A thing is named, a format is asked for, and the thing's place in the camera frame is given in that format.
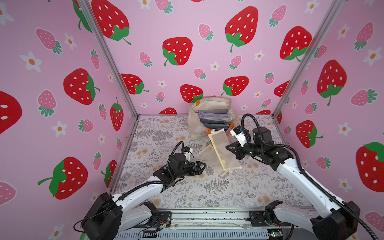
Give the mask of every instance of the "pink wallpaper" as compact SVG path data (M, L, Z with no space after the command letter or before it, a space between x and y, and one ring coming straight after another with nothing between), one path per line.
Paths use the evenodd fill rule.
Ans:
M72 226L107 191L129 133L76 7L0 2L0 239L80 239Z
M331 0L89 0L139 114L273 111Z
M303 166L354 201L384 238L382 1L351 0L332 24L285 105L280 127ZM359 226L351 239L370 239Z

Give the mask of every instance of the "wire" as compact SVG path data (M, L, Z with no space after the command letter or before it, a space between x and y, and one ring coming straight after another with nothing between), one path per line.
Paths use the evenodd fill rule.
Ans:
M346 211L349 215L351 215L354 219L357 220L358 223L361 224L361 226L368 232L368 234L372 237L373 240L379 240L379 238L376 236L376 234L372 231L372 229L363 221L361 220L361 218L359 218L359 216L357 216L351 209L349 209L349 207L345 206L344 204L342 204L341 202L339 202L335 196L332 196L329 192L327 192L324 188L322 188L315 180L313 180L306 172L305 170L302 168L301 166L301 162L300 162L300 158L299 158L299 154L297 153L297 151L291 147L291 146L288 146L288 145L285 145L285 144L268 144L264 141L264 137L262 135L262 132L261 132L261 129L260 129L260 126L259 126L259 123L257 121L257 119L255 118L254 115L252 114L249 114L249 113L246 113L243 115L242 119L241 119L241 128L243 129L243 131L245 131L246 133L248 133L248 130L246 130L244 128L244 119L246 117L251 117L253 119L253 121L255 122L256 124L256 127L257 127L257 130L259 131L259 136L260 136L260 139L262 141L262 143L268 147L284 147L284 148L287 148L289 150L292 150L292 152L295 154L295 157L296 157L296 162L297 162L297 166L300 170L300 172L313 184L315 185L320 191L322 191L331 201L335 202L337 205L339 205L344 211Z

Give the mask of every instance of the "strawberry print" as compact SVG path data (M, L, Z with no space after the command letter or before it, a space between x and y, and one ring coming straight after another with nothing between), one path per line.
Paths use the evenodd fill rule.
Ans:
M74 157L66 157L53 170L53 177L39 181L41 185L51 180L49 190L59 200L66 199L79 190L87 181L88 171L84 165Z
M237 68L237 66L239 66L240 64L241 64L241 56L238 55L238 56L232 58L231 64L229 64L229 68L231 70L235 70Z
M356 164L362 183L375 192L384 192L384 145L371 142L359 148Z
M256 33L259 11L257 8L249 6L236 14L225 26L225 36L227 41L236 47L244 46L249 43Z
M96 69L99 69L100 61L99 61L99 58L98 58L98 55L97 55L95 49L92 49L92 51L91 51L91 61L93 63L93 66Z
M14 125L22 114L19 102L11 95L0 91L0 134Z
M317 137L317 128L310 120L296 126L296 136L306 148L312 147L316 143L316 138L323 138L323 136Z
M373 22L367 22L356 36L355 50L359 51L360 49L363 49L365 46L367 46L367 41L372 37L372 35Z
M184 84L180 87L180 93L184 101L187 103L195 103L203 98L203 90L199 87Z
M214 32L211 31L211 27L205 24L199 25L200 37L205 38L206 41L210 41L214 38Z
M92 11L104 36L115 41L129 35L129 22L124 13L107 0L92 0Z
M140 53L140 61L146 66L150 68L152 66L151 58L145 52Z
M376 90L373 89L362 89L358 91L352 98L351 98L351 103L353 105L362 107L365 106L367 103L371 104L374 101L376 101L377 96L379 94L376 93Z
M195 68L195 70L193 70L193 73L195 74L195 77L200 79L205 79L207 77L204 71L198 68Z
M89 105L96 96L96 90L100 89L94 86L93 79L82 68L76 69L64 79L65 93L81 104Z
M143 91L149 92L148 90L144 90L144 82L138 76L124 73L122 73L121 76L130 94L140 94Z
M284 60L301 61L298 56L303 55L312 41L312 35L302 26L289 30L280 49L280 58Z
M272 18L269 19L269 27L274 28L276 27L281 20L283 20L285 13L287 11L287 5L281 5L280 7L276 8L275 11L272 13Z
M42 116L47 118L55 113L53 109L56 107L56 100L51 91L43 90L37 98L37 103L40 105L38 109Z
M118 102L118 98L116 97L116 102L112 104L111 110L109 111L111 116L111 121L113 128L116 131L119 131L122 125L122 120L124 118L124 112L122 110L121 105Z
M16 197L17 190L10 183L0 181L0 206Z
M168 0L155 0L156 6L160 11L164 11L165 14L172 12L172 3Z
M116 165L117 165L117 162L115 160L112 160L108 164L107 168L105 169L105 173L103 173L103 171L101 171L101 173L105 175L104 176L104 183L105 183L106 187L109 187L109 184L111 183L113 174L115 173Z
M48 50L52 50L54 54L60 55L61 50L60 42L55 40L52 33L42 28L36 28L36 36L40 39L41 43Z
M323 98L329 98L327 106L331 104L332 96L339 94L347 82L347 74L344 68L336 61L328 61L320 74L317 82L317 92Z
M192 42L187 37L169 38L163 42L163 56L167 59L164 62L166 66L170 64L181 66L184 65L191 55Z
M223 90L228 96L237 96L244 91L249 84L249 78L245 76L227 78L223 84Z

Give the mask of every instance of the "pink strawberry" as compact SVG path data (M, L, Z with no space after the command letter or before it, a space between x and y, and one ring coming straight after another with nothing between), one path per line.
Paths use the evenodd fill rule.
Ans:
M37 98L37 103L40 105L38 108L40 114L46 118L48 116L51 117L55 113L53 109L56 107L56 100L51 91L43 90Z
M0 181L0 206L10 202L16 197L16 188L14 188L10 183Z
M286 5L281 5L280 7L276 8L276 10L272 13L272 18L269 19L269 27L274 28L277 26L279 22L283 20L286 11Z
M310 103L308 106L305 108L305 113L306 114L312 114L313 112L316 112L317 109L317 104L316 103Z
M163 92L159 92L156 94L156 100L158 102L162 102L164 100L165 96L164 96L164 93Z
M55 41L55 37L52 33L42 28L36 28L36 35L40 39L41 43L49 50L52 50L54 54L60 55L61 50L60 42Z
M104 108L104 105L100 103L99 105L100 117L103 120L107 119L107 109Z
M303 85L301 87L301 95L304 96L308 91L308 80L304 80Z
M95 169L95 171L99 169L100 165L101 165L101 153L97 152L95 154L95 159L93 160L93 168Z
M270 85L273 83L274 79L275 79L275 77L273 76L273 73L267 73L267 75L265 75L264 82L266 84Z
M199 25L200 37L205 38L206 41L210 41L214 37L214 32L211 31L211 27L205 24Z
M99 69L100 61L98 59L98 55L97 55L95 49L92 49L92 51L91 51L91 61L92 61L93 65L95 66L95 68Z
M366 91L365 89L362 89L351 98L351 103L353 105L362 107L367 103L373 103L376 100L377 95L379 94L376 93L376 90L368 89L368 91Z
M152 66L151 58L145 52L140 53L140 61L148 68Z
M331 161L327 157L319 157L316 160L317 166L321 167L322 169L327 169L331 167Z
M90 132L93 129L93 123L88 119L81 120L78 126L79 130L82 132Z
M164 11L165 14L172 12L172 4L168 0L155 0L156 6L160 11Z
M121 142L120 138L118 138L116 140L116 144L118 145L118 150L121 150L122 142Z
M285 129L284 129L284 133L286 135L290 134L291 133L291 126L286 126Z
M365 219L374 228L380 232L384 232L384 216L380 216L377 212L369 212L365 215Z
M229 68L231 70L235 70L237 68L237 66L240 64L241 64L241 56L238 55L238 56L232 58L231 64L229 64Z
M355 50L359 51L360 49L363 49L368 44L367 41L372 37L372 35L373 22L367 22L356 36L357 42L355 42Z
M193 73L195 74L195 77L200 79L205 79L207 77L204 71L198 68L195 68L195 70L193 70Z
M272 102L272 99L267 99L263 102L262 108L266 108L268 105L270 105Z

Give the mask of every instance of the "canvas bag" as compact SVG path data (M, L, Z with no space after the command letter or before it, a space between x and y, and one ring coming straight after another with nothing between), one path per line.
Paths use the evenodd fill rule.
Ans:
M188 114L188 131L191 135L192 140L196 140L202 137L208 136L211 133L211 129L204 127L204 125L200 122L200 118L197 115L199 111L204 110L215 110L215 109L225 109L227 113L231 115L232 121L230 122L230 126L226 131L227 136L229 135L229 131L235 128L234 122L237 119L237 114L231 108L231 100L226 98L203 98L201 100L197 100L194 104L189 107Z

